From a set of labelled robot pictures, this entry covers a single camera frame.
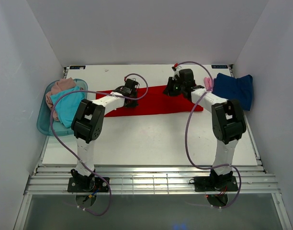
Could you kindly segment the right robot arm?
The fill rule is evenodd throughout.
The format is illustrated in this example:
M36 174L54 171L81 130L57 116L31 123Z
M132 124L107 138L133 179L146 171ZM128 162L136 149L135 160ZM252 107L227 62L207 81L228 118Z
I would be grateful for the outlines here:
M234 176L237 168L232 161L236 146L247 126L243 110L238 100L228 100L213 94L214 80L204 79L204 86L195 83L191 69L173 67L174 75L168 78L163 91L168 96L183 95L195 106L201 106L211 113L212 132L216 137L215 159L208 168L209 176L194 177L191 184L196 192L239 191L242 186L241 176Z

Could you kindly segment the red t shirt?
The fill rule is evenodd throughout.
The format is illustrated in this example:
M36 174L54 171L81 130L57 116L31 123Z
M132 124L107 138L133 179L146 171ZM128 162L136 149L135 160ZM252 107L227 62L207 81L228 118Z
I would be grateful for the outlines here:
M107 113L105 117L174 114L192 110L193 103L182 95L169 97L163 93L164 89L163 85L149 87L146 96L137 101L138 106L118 108Z

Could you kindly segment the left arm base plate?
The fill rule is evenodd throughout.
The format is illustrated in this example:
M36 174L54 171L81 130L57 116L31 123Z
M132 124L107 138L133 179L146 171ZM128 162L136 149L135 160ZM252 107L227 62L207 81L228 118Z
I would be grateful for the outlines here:
M79 180L71 177L68 182L67 191L70 193L93 193L95 191L106 193L109 192L107 184L110 178L104 177L104 179L106 182L99 177L93 177L87 180Z

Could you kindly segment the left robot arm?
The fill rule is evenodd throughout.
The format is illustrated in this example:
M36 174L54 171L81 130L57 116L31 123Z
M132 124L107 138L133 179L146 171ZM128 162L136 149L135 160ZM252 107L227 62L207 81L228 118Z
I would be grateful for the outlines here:
M84 99L80 102L74 116L71 129L77 143L77 165L70 171L71 189L79 192L93 190L100 179L96 179L94 168L93 148L95 140L100 136L104 116L122 107L136 107L137 88L139 83L133 79L126 79L124 86L95 100Z

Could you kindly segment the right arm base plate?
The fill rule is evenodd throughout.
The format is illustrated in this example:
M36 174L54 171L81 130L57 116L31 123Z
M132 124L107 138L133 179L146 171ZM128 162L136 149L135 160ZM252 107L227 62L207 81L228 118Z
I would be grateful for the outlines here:
M236 178L232 176L227 180L215 182L210 176L196 176L189 180L189 184L194 185L195 192L236 192L238 184Z

